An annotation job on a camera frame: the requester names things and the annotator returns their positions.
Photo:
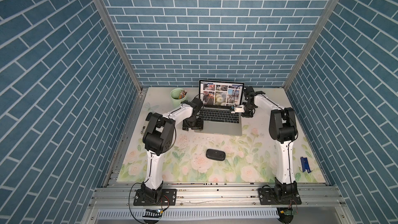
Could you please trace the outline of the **black wireless mouse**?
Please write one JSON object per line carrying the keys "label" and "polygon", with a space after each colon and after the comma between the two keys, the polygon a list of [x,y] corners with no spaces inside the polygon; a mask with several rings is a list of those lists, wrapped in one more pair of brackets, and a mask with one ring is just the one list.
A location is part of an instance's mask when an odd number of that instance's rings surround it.
{"label": "black wireless mouse", "polygon": [[222,150],[207,149],[206,157],[214,161],[224,161],[226,159],[226,153]]}

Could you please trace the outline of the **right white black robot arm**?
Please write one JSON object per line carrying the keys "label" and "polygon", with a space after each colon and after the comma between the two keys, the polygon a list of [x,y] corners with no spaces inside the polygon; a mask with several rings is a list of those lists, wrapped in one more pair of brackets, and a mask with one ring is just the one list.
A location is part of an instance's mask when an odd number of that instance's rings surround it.
{"label": "right white black robot arm", "polygon": [[275,177],[274,194],[279,199],[292,196],[297,192],[297,183],[293,173],[293,142],[298,138],[295,111],[291,107],[282,107],[273,102],[262,91],[255,91],[252,86],[243,90],[246,103],[243,104],[245,118],[252,118],[256,109],[269,114],[269,134],[277,142],[279,157]]}

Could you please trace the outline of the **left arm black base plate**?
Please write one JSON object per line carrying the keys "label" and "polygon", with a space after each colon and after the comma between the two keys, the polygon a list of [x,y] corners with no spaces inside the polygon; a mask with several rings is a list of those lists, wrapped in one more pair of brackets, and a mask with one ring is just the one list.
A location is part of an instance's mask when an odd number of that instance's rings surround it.
{"label": "left arm black base plate", "polygon": [[177,189],[162,189],[158,191],[138,189],[133,205],[134,206],[174,206],[176,204]]}

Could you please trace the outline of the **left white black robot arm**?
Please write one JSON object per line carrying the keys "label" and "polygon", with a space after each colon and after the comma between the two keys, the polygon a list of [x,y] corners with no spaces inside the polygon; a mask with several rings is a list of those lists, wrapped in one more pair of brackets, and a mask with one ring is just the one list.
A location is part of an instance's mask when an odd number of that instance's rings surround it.
{"label": "left white black robot arm", "polygon": [[199,112],[203,102],[199,98],[183,101],[176,109],[165,113],[153,113],[147,116],[143,143],[147,150],[147,175],[142,190],[149,196],[160,194],[163,187],[162,167],[164,154],[168,152],[176,140],[176,125],[182,123],[184,131],[202,130],[203,119]]}

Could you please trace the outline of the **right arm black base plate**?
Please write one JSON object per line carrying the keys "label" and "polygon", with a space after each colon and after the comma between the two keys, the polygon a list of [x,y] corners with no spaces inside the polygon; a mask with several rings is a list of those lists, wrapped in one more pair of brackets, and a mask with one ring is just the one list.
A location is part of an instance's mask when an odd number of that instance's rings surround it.
{"label": "right arm black base plate", "polygon": [[292,194],[278,195],[270,188],[259,188],[258,194],[261,205],[301,205],[302,200],[299,193],[293,192]]}

